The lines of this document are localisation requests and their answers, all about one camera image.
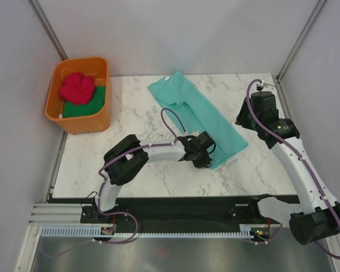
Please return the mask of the teal t shirt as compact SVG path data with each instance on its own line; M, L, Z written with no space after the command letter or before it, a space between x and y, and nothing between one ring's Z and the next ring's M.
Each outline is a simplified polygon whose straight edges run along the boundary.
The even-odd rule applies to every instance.
M179 118L173 114L170 118L179 130L185 128L189 134L205 131L215 141L215 151L210 155L212 170L248 146L247 141L182 72L176 71L151 83L148 90L162 108L169 108L177 114Z

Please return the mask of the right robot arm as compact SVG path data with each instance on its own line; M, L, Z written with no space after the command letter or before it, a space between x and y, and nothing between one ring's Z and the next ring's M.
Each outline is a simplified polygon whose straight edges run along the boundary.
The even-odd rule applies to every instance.
M254 130L282 164L299 204L285 203L264 194L253 199L249 219L261 223L270 218L290 228L302 245L340 233L340 203L322 181L315 183L302 162L307 158L300 133L289 118L279 118L275 95L258 91L245 99L236 124Z

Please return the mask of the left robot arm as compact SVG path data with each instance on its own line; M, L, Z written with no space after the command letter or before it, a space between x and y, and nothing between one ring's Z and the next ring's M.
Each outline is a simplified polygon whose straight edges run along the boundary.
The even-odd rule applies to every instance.
M174 142L140 141L130 134L104 155L98 174L103 178L93 216L101 223L109 222L120 190L131 182L148 163L160 161L192 162L195 168L210 168L216 143L207 132L198 136L175 138Z

